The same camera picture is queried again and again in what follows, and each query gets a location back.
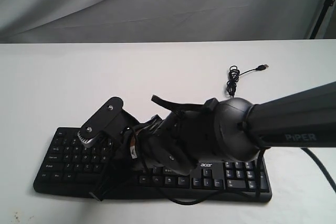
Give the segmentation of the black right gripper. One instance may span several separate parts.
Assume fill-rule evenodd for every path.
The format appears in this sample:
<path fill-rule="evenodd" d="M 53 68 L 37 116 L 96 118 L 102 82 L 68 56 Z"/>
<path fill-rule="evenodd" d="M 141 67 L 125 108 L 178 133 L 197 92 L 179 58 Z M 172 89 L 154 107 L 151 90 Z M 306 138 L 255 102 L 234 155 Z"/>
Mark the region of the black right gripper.
<path fill-rule="evenodd" d="M 123 183 L 123 170 L 165 166 L 188 175 L 198 163 L 195 150 L 197 112 L 171 112 L 165 119 L 155 115 L 140 123 L 121 112 L 111 122 L 111 150 L 90 195 L 103 201 Z"/>

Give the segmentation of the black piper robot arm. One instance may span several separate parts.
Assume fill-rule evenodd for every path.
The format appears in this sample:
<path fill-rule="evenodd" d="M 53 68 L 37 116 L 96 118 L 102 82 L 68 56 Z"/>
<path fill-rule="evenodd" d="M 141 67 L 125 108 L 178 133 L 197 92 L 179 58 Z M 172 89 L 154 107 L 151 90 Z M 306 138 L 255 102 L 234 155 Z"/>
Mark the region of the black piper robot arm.
<path fill-rule="evenodd" d="M 186 176 L 202 161 L 261 162 L 272 147 L 335 147 L 335 83 L 263 104 L 242 98 L 179 104 L 152 97 L 169 110 L 140 123 L 118 97 L 108 100 L 85 124 L 92 137 L 112 140 L 112 155 L 91 195 L 103 200 L 136 169 L 165 166 Z"/>

